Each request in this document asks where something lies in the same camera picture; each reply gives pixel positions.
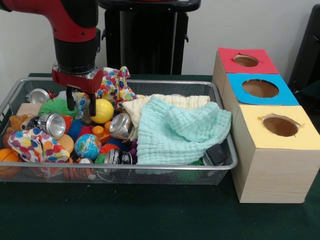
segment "orange block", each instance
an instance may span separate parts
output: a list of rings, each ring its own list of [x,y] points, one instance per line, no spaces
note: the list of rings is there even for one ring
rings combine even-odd
[[[111,138],[109,128],[103,128],[102,126],[95,126],[92,133],[99,138],[102,144],[105,144]]]

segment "red square top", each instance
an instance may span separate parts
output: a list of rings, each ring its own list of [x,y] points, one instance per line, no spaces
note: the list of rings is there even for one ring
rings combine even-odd
[[[231,49],[218,47],[227,74],[279,74],[264,49]]]

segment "soda can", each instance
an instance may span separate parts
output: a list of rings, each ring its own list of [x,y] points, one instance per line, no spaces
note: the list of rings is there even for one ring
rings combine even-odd
[[[128,113],[118,114],[110,124],[110,135],[116,139],[127,140],[130,137],[133,124]]]
[[[66,130],[66,122],[64,118],[57,114],[44,114],[39,117],[38,126],[54,139],[60,139]]]

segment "polka dot cloth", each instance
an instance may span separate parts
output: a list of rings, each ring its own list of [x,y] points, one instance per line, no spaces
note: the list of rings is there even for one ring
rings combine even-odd
[[[143,98],[141,95],[136,95],[128,86],[129,77],[130,73],[126,66],[120,70],[104,67],[102,84],[96,96],[108,100],[116,111],[122,109],[123,102]]]
[[[8,143],[26,162],[65,163],[70,157],[68,151],[39,128],[14,131]]]

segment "wooden cube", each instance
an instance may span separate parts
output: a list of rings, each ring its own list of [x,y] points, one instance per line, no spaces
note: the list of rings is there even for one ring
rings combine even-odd
[[[222,96],[227,74],[279,74],[264,49],[219,47],[215,57],[212,82]]]
[[[303,203],[320,168],[320,136],[301,106],[240,105],[233,128],[240,203]]]
[[[224,108],[232,113],[232,129],[240,104],[299,105],[285,81],[278,74],[228,73],[221,99]]]

